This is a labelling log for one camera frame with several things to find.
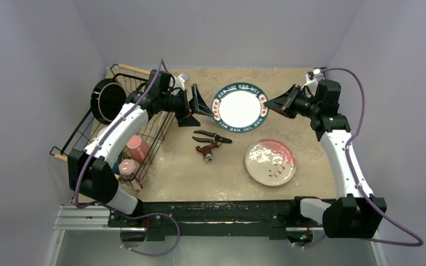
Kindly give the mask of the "black handled pliers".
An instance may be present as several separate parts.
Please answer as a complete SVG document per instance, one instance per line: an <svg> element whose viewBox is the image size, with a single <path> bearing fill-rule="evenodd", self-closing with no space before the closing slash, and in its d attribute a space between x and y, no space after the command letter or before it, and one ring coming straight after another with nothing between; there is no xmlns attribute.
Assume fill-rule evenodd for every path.
<svg viewBox="0 0 426 266"><path fill-rule="evenodd" d="M214 132L209 132L206 130L195 130L194 133L205 136L205 137L192 136L192 139L197 142L210 143L210 144L216 144L216 143L231 144L232 143L231 139L220 136L219 134Z"/></svg>

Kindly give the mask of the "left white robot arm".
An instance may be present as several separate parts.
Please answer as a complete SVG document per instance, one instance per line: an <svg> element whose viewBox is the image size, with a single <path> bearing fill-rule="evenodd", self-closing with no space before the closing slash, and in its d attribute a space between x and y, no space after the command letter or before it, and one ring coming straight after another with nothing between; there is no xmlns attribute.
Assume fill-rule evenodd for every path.
<svg viewBox="0 0 426 266"><path fill-rule="evenodd" d="M191 92L192 99L188 99L182 83L167 71L153 69L144 92L134 91L128 96L101 136L81 151L71 150L67 161L70 189L122 212L121 218L128 226L138 226L143 221L140 200L120 188L111 168L129 140L153 115L173 113L179 127L200 126L195 114L212 117L195 84Z"/></svg>

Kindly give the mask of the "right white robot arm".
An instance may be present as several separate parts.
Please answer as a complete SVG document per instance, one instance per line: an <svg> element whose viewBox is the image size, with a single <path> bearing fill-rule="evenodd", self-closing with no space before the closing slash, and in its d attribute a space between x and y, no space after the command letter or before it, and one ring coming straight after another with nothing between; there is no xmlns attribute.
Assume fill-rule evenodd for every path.
<svg viewBox="0 0 426 266"><path fill-rule="evenodd" d="M342 87L328 79L311 81L305 87L315 87L315 94L306 95L304 87L294 84L264 105L290 119L297 115L310 119L310 127L331 165L337 198L327 203L317 197L297 196L289 201L287 211L273 214L272 221L279 226L315 221L323 226L328 238L370 240L387 205L384 198L374 195L358 166L351 144L354 136L347 118L338 112Z"/></svg>

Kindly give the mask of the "red brown faucet tap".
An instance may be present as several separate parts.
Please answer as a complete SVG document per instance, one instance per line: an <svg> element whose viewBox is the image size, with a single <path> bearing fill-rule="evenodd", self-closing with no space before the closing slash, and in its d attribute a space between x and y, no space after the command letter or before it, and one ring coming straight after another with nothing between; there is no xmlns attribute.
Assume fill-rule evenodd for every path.
<svg viewBox="0 0 426 266"><path fill-rule="evenodd" d="M213 160L212 149L218 148L221 146L220 142L215 142L203 147L196 146L195 150L200 152L206 162L211 162Z"/></svg>

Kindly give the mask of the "blue ceramic cup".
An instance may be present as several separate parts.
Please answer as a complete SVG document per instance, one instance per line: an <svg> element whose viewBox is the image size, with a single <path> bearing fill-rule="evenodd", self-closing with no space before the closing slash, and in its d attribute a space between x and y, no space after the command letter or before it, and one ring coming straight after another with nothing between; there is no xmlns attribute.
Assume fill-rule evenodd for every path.
<svg viewBox="0 0 426 266"><path fill-rule="evenodd" d="M115 162L113 167L111 168L112 172L116 175L120 175L119 166L121 164L121 158L119 157Z"/></svg>

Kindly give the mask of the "green rimmed plate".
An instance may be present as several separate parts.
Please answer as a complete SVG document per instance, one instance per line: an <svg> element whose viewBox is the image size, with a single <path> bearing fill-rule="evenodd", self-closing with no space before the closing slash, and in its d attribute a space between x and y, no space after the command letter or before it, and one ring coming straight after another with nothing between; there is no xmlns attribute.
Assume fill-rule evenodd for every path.
<svg viewBox="0 0 426 266"><path fill-rule="evenodd" d="M256 130L266 121L268 96L259 86L235 82L218 88L210 108L214 123L228 132L243 134Z"/></svg>

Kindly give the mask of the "pink faceted ceramic cup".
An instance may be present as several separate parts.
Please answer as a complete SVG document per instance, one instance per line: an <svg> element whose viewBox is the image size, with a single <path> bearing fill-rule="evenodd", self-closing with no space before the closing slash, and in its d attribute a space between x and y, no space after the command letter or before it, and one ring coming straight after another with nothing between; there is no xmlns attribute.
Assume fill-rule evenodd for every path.
<svg viewBox="0 0 426 266"><path fill-rule="evenodd" d="M140 164L132 159L124 159L118 166L120 177L124 180L131 180L137 173Z"/></svg>

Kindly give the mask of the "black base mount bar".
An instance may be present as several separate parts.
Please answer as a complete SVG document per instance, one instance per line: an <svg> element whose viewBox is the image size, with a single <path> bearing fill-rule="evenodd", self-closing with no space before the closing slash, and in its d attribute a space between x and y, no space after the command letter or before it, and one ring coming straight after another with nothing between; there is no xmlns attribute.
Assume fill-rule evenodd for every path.
<svg viewBox="0 0 426 266"><path fill-rule="evenodd" d="M144 233L148 241L176 235L266 237L308 245L324 238L323 227L301 217L293 199L144 202L133 214L111 211L108 226Z"/></svg>

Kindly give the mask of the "pink ceramic mug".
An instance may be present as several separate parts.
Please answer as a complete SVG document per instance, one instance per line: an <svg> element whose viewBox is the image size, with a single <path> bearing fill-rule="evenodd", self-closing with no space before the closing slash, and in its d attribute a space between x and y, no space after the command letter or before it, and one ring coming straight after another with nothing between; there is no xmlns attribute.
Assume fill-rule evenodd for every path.
<svg viewBox="0 0 426 266"><path fill-rule="evenodd" d="M143 163L149 157L150 146L138 135L132 136L126 147L129 155L138 163Z"/></svg>

